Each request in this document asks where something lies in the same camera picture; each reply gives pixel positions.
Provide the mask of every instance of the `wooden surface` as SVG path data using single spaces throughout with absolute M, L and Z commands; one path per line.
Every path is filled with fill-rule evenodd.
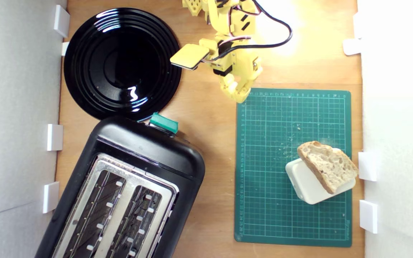
M 360 59 L 346 57 L 342 52 L 342 40 L 353 36 L 352 15 L 357 10 L 356 0 L 271 2 L 280 8 L 272 6 L 268 11 L 292 25 L 294 37 L 278 49 L 258 51 L 264 72 L 255 87 L 351 91 L 353 161 L 357 164 L 357 152 L 362 149 Z M 115 7 L 140 8 L 159 16 L 173 29 L 181 45 L 197 43 L 200 38 L 214 35 L 213 29 L 205 24 L 203 14 L 190 16 L 189 11 L 181 7 L 181 0 L 68 0 L 69 36 L 91 16 Z M 275 31 L 273 26 L 264 21 L 259 23 L 259 43 L 279 41 L 286 36 L 286 32 Z M 63 191 L 98 121 L 72 100 L 63 77 L 60 104 L 64 148 L 58 154 L 56 180 L 60 181 Z M 234 240 L 236 105 L 221 93 L 211 70 L 201 66 L 193 72 L 184 71 L 175 97 L 161 114 L 179 121 L 187 139 L 202 151 L 206 164 L 205 180 L 182 232 L 175 258 L 364 257 L 364 231 L 359 227 L 362 182 L 353 190 L 351 248 L 264 245 Z

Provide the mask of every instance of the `black toaster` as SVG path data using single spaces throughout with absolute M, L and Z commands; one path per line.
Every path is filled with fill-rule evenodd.
M 205 165 L 163 119 L 156 114 L 143 124 L 115 116 L 98 123 L 36 258 L 172 256 Z

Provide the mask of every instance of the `white dish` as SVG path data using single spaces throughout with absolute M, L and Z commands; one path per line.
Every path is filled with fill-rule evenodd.
M 352 179 L 340 186 L 334 194 L 330 194 L 323 188 L 320 181 L 300 158 L 286 165 L 286 173 L 297 196 L 307 204 L 317 204 L 320 201 L 350 190 L 356 184 L 356 180 Z

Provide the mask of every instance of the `green cutting mat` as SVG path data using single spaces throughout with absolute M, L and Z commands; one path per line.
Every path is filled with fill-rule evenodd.
M 348 91 L 254 88 L 237 106 L 237 241 L 351 246 L 351 190 L 310 205 L 285 172 L 297 147 L 312 140 L 351 157 Z

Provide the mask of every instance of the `white wall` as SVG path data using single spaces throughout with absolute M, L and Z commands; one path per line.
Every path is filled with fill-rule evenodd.
M 378 234 L 366 232 L 366 258 L 413 257 L 413 1 L 359 0 L 364 151 L 378 181 L 365 199 L 379 206 Z
M 32 257 L 51 214 L 42 214 L 56 153 L 62 37 L 54 7 L 66 0 L 0 0 L 0 257 Z

